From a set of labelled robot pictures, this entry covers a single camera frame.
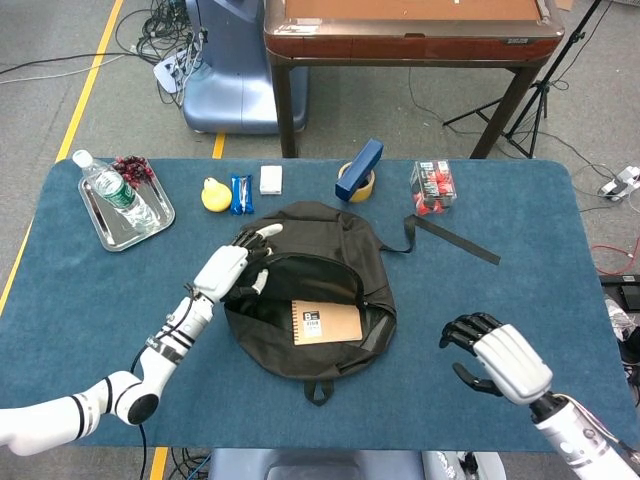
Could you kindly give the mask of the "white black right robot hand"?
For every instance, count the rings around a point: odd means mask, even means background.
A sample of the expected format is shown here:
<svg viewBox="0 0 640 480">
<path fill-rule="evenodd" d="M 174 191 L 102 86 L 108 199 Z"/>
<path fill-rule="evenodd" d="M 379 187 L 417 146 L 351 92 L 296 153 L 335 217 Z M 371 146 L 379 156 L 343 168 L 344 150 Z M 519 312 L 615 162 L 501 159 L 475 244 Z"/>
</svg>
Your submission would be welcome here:
<svg viewBox="0 0 640 480">
<path fill-rule="evenodd" d="M 471 389 L 503 396 L 516 405 L 530 405 L 550 390 L 553 373 L 524 336 L 511 324 L 492 315 L 476 312 L 447 323 L 439 346 L 455 344 L 469 352 L 489 377 L 472 375 L 462 364 L 453 370 Z"/>
</svg>

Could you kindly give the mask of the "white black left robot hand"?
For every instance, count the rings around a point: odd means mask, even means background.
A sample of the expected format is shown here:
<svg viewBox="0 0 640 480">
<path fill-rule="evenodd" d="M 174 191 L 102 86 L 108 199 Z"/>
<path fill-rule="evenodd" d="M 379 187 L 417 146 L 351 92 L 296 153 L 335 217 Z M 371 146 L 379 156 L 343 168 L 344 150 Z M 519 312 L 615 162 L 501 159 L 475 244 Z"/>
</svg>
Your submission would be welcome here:
<svg viewBox="0 0 640 480">
<path fill-rule="evenodd" d="M 272 254 L 266 239 L 282 230 L 281 223 L 272 223 L 260 229 L 241 230 L 230 244 L 219 247 L 196 275 L 192 287 L 193 296 L 205 297 L 215 304 L 229 293 L 232 297 L 246 293 L 260 295 L 269 276 L 267 268 L 258 271 L 251 286 L 235 287 L 235 284 L 248 265 Z"/>
</svg>

